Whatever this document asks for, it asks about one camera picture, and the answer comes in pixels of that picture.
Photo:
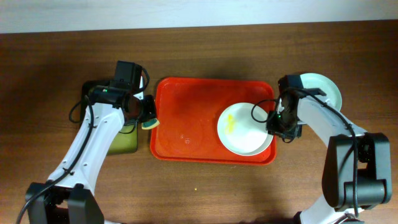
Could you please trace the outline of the yellow green scrub sponge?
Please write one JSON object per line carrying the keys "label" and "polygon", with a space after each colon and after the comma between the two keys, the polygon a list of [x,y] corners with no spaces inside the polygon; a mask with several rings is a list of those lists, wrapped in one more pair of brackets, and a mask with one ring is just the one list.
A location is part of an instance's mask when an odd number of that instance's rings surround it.
{"label": "yellow green scrub sponge", "polygon": [[159,124],[160,124],[159,120],[157,118],[153,118],[153,119],[143,122],[141,127],[142,127],[142,129],[148,130],[148,129],[156,128]]}

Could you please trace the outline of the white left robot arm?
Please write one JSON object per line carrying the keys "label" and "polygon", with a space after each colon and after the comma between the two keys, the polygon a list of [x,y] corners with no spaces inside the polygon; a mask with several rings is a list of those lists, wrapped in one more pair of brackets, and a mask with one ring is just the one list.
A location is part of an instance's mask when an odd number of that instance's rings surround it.
{"label": "white left robot arm", "polygon": [[155,119],[152,95],[143,90],[96,86],[83,98],[86,112],[68,152],[46,183],[29,186],[16,222],[99,223],[107,221],[95,200],[100,169],[115,137],[125,126],[136,129]]}

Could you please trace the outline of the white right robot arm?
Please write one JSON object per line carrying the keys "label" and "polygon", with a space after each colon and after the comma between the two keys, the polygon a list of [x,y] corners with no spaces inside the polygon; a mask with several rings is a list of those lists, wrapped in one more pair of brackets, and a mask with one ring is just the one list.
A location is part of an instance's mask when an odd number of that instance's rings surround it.
{"label": "white right robot arm", "polygon": [[278,81],[280,95],[266,120],[269,134],[290,143],[308,125],[327,147],[322,195],[297,212],[294,223],[359,223],[359,213],[392,198],[390,142],[335,108],[325,87],[309,87],[303,75]]}

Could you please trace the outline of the black tray with yellow liquid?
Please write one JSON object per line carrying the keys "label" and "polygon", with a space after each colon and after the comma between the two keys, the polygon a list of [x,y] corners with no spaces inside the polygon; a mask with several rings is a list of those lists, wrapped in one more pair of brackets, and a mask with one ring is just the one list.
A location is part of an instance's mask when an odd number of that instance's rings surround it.
{"label": "black tray with yellow liquid", "polygon": [[[81,98],[84,98],[85,95],[89,95],[97,85],[107,86],[109,85],[109,80],[90,80],[85,82],[81,88]],[[133,132],[128,133],[133,129],[133,127],[134,125],[124,126],[121,133],[117,133],[109,147],[107,153],[108,156],[131,154],[137,151],[137,128],[135,128]]]}

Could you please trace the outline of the mint green plate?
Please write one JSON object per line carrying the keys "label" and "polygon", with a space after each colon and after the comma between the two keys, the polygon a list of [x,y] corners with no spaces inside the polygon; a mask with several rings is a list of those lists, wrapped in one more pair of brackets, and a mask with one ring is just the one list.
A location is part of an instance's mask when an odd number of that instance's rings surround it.
{"label": "mint green plate", "polygon": [[340,111],[342,107],[341,92],[336,84],[328,77],[318,73],[304,73],[300,75],[302,85],[306,89],[319,88],[326,93],[333,107]]}

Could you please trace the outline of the red plastic tray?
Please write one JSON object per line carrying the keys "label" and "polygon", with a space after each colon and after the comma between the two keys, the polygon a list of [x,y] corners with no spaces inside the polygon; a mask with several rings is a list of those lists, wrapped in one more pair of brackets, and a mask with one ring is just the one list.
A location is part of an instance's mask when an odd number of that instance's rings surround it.
{"label": "red plastic tray", "polygon": [[277,141],[255,156],[240,156],[221,143],[220,114],[235,103],[274,97],[261,81],[168,77],[157,86],[155,106],[160,124],[151,131],[150,151],[165,161],[263,166],[276,158]]}

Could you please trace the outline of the cream white plate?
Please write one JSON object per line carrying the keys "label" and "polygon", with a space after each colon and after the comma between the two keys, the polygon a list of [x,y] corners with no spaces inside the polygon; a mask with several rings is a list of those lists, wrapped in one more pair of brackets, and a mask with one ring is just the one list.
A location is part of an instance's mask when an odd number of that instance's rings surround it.
{"label": "cream white plate", "polygon": [[266,124],[257,121],[267,118],[267,112],[252,103],[233,104],[218,118],[218,137],[222,145],[234,154],[258,155],[267,150],[273,140]]}

